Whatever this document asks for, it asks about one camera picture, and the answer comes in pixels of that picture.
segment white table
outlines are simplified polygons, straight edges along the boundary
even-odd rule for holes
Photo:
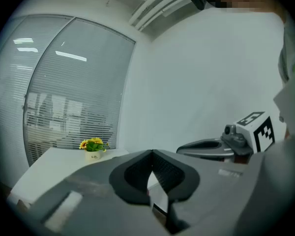
[[[8,197],[8,201],[17,204],[18,200],[22,200],[25,204],[32,204],[47,190],[76,170],[92,163],[102,162],[128,153],[128,151],[122,148],[108,149],[101,159],[87,162],[84,150],[51,147],[15,184]]]

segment fluorescent light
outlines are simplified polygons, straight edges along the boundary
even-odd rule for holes
[[[60,56],[65,56],[65,57],[68,57],[68,58],[73,58],[73,59],[78,59],[78,60],[82,60],[82,61],[87,61],[87,58],[81,57],[81,56],[77,56],[77,55],[74,55],[74,54],[63,53],[63,52],[58,52],[58,51],[56,51],[56,54],[57,55],[60,55]]]
[[[36,48],[18,48],[20,52],[35,52],[38,53],[38,50]]]
[[[29,66],[23,66],[23,65],[17,65],[16,68],[17,68],[17,69],[22,69],[22,70],[29,70],[29,71],[32,71],[32,70],[33,70],[32,67],[29,67]]]
[[[17,38],[13,40],[14,44],[34,43],[32,38]]]

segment window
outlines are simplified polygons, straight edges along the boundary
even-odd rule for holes
[[[29,85],[24,139],[29,164],[48,148],[78,149],[100,137],[116,148],[118,116],[134,42],[74,19],[53,40]]]
[[[29,168],[23,106],[42,54],[70,17],[28,16],[9,22],[0,37],[0,181],[13,186]]]

